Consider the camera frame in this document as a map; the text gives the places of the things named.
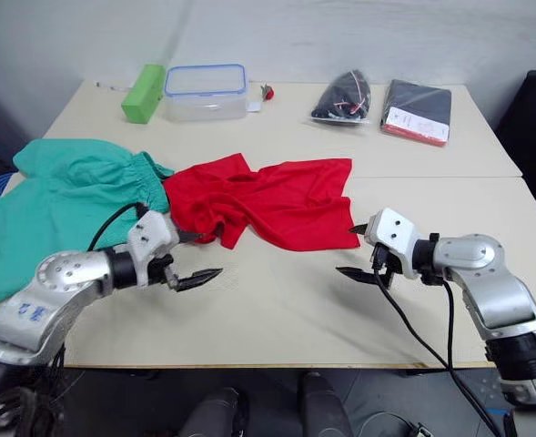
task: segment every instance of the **white table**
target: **white table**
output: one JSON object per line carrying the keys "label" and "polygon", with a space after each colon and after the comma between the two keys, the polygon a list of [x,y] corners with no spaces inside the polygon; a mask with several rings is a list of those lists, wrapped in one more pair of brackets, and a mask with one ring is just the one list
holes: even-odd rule
{"label": "white table", "polygon": [[[299,98],[312,95],[307,90],[320,90],[321,86],[279,84],[276,89],[281,98],[286,95]],[[461,86],[453,90],[454,107],[460,107],[456,96],[463,101],[467,92]],[[373,98],[380,91],[381,88],[373,87]],[[287,124],[288,118],[276,107],[277,100],[270,102],[270,105],[274,103],[272,108],[266,105],[264,113],[243,120],[179,125],[156,116],[148,126],[138,126],[122,119],[118,106],[122,97],[120,93],[83,84],[47,136],[107,139],[134,151],[147,150],[157,161],[177,169],[236,151],[242,151],[253,168],[286,159],[352,156],[355,171],[345,193],[352,199],[352,216],[356,222],[365,222],[370,215],[389,206],[417,223],[425,235],[435,231],[443,236],[473,232],[492,235],[506,248],[511,271],[526,282],[536,299],[536,203],[522,179],[514,177],[518,176],[518,170],[500,145],[488,143],[490,131],[481,139],[478,135],[470,136],[468,147],[481,142],[483,147],[474,149],[478,168],[487,172],[481,166],[489,161],[490,169],[499,173],[492,170],[491,176],[495,178],[477,178],[480,173],[472,173],[475,167],[461,164],[464,159],[471,161],[470,153],[450,152],[451,142],[444,149],[424,146],[380,134],[376,125],[365,127],[369,130],[367,134],[353,131],[356,136],[369,135],[375,138],[375,144],[383,144],[370,145],[375,153],[364,154],[354,147],[350,153],[335,154],[323,143],[313,147],[298,142],[304,146],[289,147],[287,154],[286,137],[310,137],[314,127],[303,124],[303,114],[298,116],[296,127]],[[470,125],[471,120],[482,120],[474,112],[468,109]],[[266,141],[265,137],[252,135],[257,130],[275,136],[273,127],[262,130],[262,123],[267,122],[286,126],[277,129],[281,137],[273,157],[267,155],[264,147],[258,147]],[[256,137],[258,142],[227,142],[237,132],[239,137]],[[342,138],[346,135],[350,134],[338,134]],[[353,138],[353,146],[362,143],[363,138],[355,138],[359,142]],[[458,140],[453,144],[462,147]],[[407,169],[415,171],[419,167],[405,166],[406,162],[399,157],[391,167],[359,165],[367,158],[369,162],[379,163],[389,160],[386,152],[391,147],[412,147],[411,150],[420,154],[428,153],[435,162],[460,174],[444,178],[441,165],[425,167],[435,171],[430,177],[410,174]],[[410,152],[410,160],[414,156],[417,155]],[[378,177],[364,178],[358,174],[359,168],[367,167],[375,173],[368,176]],[[391,173],[397,172],[395,168],[416,177],[395,177]],[[11,180],[10,187],[18,178]],[[224,272],[206,286],[185,293],[176,294],[156,286],[148,290],[120,290],[95,302],[84,310],[70,331],[66,362],[91,367],[436,365],[407,333],[375,287],[358,284],[335,271],[337,266],[368,268],[370,251],[369,247],[285,251],[261,240],[250,229],[232,251],[218,243],[177,247],[173,254],[178,273],[188,275],[209,267],[222,267]],[[400,277],[394,280],[392,291],[420,334],[444,353],[445,292]],[[455,361],[459,365],[488,365],[483,356],[483,343],[461,304],[460,290],[455,288],[455,294]]]}

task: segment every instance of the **plastic bag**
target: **plastic bag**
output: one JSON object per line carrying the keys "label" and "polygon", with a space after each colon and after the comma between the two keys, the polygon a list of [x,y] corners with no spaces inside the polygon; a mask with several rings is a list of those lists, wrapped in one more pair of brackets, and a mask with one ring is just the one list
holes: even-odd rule
{"label": "plastic bag", "polygon": [[367,123],[370,88],[358,70],[337,77],[324,91],[311,118],[331,123]]}
{"label": "plastic bag", "polygon": [[451,91],[393,80],[380,128],[390,134],[445,146],[450,136]]}

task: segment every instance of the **green sponge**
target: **green sponge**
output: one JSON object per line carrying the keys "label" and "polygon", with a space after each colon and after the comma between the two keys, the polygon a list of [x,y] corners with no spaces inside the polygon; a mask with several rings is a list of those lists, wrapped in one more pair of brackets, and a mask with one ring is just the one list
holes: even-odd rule
{"label": "green sponge", "polygon": [[128,121],[145,125],[162,98],[166,71],[163,66],[146,64],[138,80],[122,102]]}

